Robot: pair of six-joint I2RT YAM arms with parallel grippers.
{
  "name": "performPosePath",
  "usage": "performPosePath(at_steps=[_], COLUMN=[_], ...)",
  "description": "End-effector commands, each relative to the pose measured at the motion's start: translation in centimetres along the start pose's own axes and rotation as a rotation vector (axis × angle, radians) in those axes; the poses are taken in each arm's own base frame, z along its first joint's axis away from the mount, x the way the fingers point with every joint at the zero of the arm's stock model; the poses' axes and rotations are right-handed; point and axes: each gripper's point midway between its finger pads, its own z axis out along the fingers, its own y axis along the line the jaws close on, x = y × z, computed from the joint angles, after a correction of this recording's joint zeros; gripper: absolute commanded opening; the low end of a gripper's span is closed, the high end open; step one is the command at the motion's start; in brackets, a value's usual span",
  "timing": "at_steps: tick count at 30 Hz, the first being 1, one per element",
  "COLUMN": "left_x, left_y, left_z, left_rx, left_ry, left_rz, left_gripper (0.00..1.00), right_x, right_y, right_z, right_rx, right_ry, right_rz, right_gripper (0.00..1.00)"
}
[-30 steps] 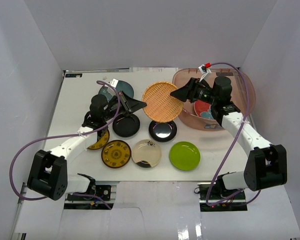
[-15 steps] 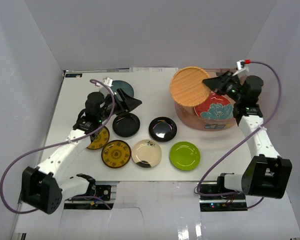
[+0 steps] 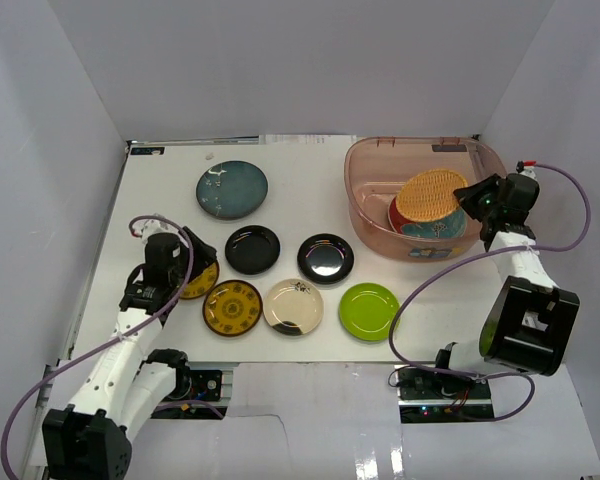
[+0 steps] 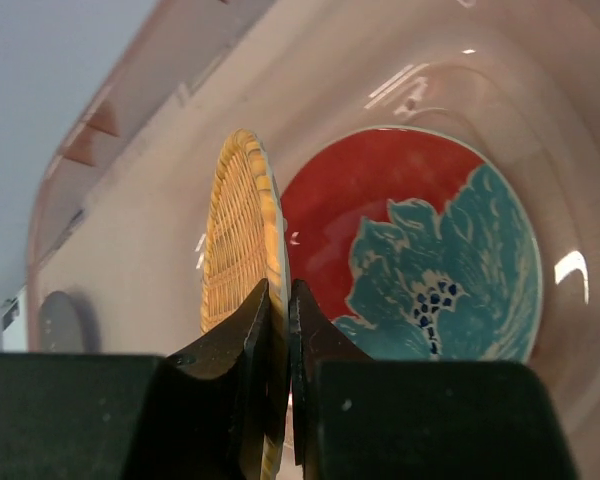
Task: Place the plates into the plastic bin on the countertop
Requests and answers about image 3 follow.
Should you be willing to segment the red and teal plate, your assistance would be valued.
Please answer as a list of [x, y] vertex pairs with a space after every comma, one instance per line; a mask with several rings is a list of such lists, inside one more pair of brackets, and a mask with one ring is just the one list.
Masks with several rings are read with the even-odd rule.
[[402, 216], [393, 199], [388, 207], [388, 221], [392, 230], [398, 234], [424, 239], [452, 239], [462, 237], [466, 231], [467, 219], [462, 209], [430, 222], [415, 222]]

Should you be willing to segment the woven bamboo plate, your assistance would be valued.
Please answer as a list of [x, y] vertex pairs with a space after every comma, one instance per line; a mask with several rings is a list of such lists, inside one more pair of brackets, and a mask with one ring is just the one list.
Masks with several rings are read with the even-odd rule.
[[397, 211], [413, 222], [432, 222], [454, 213], [459, 203], [454, 191], [468, 186], [460, 173], [431, 169], [410, 178], [395, 198]]

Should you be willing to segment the glossy black plate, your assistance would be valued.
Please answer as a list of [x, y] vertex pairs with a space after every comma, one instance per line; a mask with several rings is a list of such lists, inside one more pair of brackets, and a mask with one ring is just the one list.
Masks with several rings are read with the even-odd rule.
[[352, 272], [354, 264], [355, 255], [349, 243], [330, 233], [310, 236], [302, 242], [297, 252], [300, 273], [320, 285], [343, 281]]

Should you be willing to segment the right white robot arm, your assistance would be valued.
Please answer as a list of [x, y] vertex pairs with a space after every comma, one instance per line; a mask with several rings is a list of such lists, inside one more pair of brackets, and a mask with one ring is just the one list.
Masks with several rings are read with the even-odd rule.
[[545, 271], [536, 237], [526, 224], [540, 186], [534, 168], [497, 174], [454, 191], [460, 207], [481, 223], [480, 239], [493, 255], [503, 285], [477, 339], [452, 342], [436, 357], [433, 390], [452, 399], [468, 385], [465, 371], [517, 371], [551, 376], [562, 362], [580, 307], [578, 296], [561, 289]]

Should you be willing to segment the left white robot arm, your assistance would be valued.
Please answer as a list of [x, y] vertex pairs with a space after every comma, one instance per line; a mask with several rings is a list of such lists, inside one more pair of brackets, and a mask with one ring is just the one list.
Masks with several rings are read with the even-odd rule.
[[217, 259], [214, 247], [188, 227], [149, 219], [137, 231], [144, 260], [129, 274], [110, 344], [63, 409], [42, 424], [52, 479], [122, 479], [132, 443], [165, 398], [191, 387], [186, 353], [153, 349], [170, 312], [191, 281]]

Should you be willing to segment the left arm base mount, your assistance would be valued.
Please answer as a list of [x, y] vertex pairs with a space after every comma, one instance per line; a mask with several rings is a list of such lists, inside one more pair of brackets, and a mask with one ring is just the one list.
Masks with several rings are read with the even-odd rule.
[[220, 404], [222, 380], [221, 370], [189, 370], [183, 385], [161, 403], [175, 406], [155, 411], [152, 419], [220, 420], [227, 410]]

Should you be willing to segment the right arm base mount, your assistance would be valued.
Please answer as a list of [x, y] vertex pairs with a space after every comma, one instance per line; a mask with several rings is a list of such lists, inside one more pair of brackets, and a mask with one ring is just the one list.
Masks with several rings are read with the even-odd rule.
[[396, 367], [388, 386], [397, 394], [402, 424], [448, 424], [495, 418], [491, 390], [482, 382], [407, 366]]

